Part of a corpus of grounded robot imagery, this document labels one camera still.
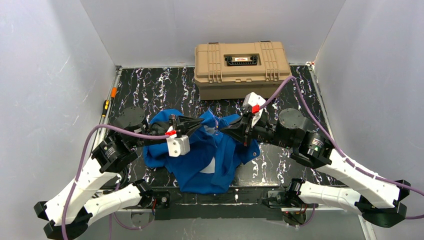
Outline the blue zip jacket white lining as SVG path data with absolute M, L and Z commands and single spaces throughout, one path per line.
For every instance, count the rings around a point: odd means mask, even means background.
M 200 117 L 202 127 L 189 137 L 190 151 L 171 157 L 166 143 L 145 146 L 143 160 L 149 168 L 165 167 L 174 174 L 181 192 L 195 194 L 226 193 L 235 178 L 239 165 L 261 154 L 257 141 L 249 146 L 221 132 L 239 115 L 215 116 L 210 109 Z

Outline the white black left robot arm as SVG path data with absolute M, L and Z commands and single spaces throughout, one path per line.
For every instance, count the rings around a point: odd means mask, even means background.
M 51 240 L 74 240 L 97 220 L 118 210 L 140 206 L 154 209 L 157 195 L 145 180 L 99 197 L 95 193 L 138 158 L 138 148 L 166 144 L 170 157 L 190 151 L 190 136 L 202 126 L 202 118 L 170 114 L 164 121 L 148 123 L 140 107 L 126 108 L 108 129 L 105 138 L 82 156 L 74 179 L 55 197 L 35 204 L 38 218 L 46 220 L 44 232 Z

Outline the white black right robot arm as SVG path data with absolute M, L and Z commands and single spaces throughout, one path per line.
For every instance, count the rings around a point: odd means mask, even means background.
M 402 200 L 409 195 L 404 180 L 387 183 L 375 173 L 341 156 L 325 135 L 312 131 L 313 123 L 294 108 L 282 110 L 272 124 L 262 116 L 245 112 L 240 118 L 222 128 L 234 140 L 249 146 L 253 141 L 290 149 L 290 157 L 298 164 L 315 169 L 341 181 L 344 187 L 317 185 L 294 179 L 286 191 L 306 205 L 326 205 L 340 208 L 366 221 L 390 228 L 407 218 Z

